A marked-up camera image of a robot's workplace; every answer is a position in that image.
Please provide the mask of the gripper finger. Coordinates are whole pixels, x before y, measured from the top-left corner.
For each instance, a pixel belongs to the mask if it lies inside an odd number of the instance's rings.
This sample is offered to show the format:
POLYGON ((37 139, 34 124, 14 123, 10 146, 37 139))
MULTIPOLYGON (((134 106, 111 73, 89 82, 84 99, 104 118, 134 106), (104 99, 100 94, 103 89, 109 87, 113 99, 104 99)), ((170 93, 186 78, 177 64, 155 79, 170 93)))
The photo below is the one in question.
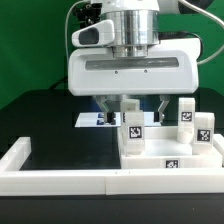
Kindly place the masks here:
POLYGON ((104 122, 106 124, 114 124, 115 112, 110 108, 109 100, 105 96, 97 96, 96 103, 104 114, 104 122))
POLYGON ((154 121, 162 123, 164 120, 164 111, 170 102, 169 95, 160 95, 161 104, 158 107, 158 110, 154 112, 154 121))

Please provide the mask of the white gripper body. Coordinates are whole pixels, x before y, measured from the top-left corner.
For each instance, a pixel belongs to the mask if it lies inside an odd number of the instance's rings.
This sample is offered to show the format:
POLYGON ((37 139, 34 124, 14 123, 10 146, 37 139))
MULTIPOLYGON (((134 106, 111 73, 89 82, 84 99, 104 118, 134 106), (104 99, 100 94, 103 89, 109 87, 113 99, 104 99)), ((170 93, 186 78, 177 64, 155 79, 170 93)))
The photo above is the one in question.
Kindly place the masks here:
POLYGON ((196 38, 163 40, 143 58, 115 58, 110 48, 74 51, 68 89, 78 96, 193 93, 199 86, 196 38))

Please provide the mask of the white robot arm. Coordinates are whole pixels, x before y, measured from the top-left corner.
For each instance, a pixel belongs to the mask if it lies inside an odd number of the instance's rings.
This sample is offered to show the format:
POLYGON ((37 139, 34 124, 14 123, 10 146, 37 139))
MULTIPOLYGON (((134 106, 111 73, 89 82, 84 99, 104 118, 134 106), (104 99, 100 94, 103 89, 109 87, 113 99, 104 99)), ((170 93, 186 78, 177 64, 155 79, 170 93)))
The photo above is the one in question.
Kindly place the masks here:
POLYGON ((125 96, 161 97, 157 116, 172 94, 198 88, 202 41, 187 32, 161 32, 163 14, 199 13, 224 28, 224 20, 209 13, 213 0, 85 0, 99 5, 99 20, 72 34, 76 50, 68 58, 68 88, 75 96, 93 96, 114 121, 114 102, 125 96))

